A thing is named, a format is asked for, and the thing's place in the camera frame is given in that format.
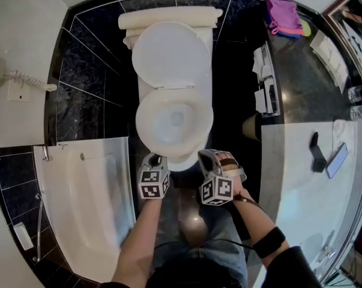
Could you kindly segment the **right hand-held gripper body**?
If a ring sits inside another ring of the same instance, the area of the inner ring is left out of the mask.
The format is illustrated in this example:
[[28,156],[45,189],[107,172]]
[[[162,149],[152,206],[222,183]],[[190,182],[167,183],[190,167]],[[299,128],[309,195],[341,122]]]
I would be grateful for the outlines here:
[[243,183],[247,176],[238,164],[236,170],[222,171],[215,154],[219,150],[203,149],[198,152],[199,165],[204,182],[199,187],[201,202],[204,205],[224,205],[234,198],[234,178],[239,177]]

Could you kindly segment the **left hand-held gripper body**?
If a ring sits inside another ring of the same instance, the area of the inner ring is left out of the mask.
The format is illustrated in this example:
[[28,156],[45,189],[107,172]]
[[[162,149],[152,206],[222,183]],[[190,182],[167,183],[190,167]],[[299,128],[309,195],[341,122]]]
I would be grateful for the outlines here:
[[139,170],[138,187],[142,199],[163,199],[170,186],[167,158],[155,153],[148,154]]

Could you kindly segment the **person's right hand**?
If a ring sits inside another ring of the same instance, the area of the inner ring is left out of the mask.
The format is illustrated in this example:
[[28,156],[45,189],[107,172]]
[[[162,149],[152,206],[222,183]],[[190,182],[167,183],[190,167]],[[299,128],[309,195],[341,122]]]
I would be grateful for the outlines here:
[[238,168],[238,163],[234,159],[231,153],[219,151],[215,154],[217,161],[222,167],[222,171],[236,170]]

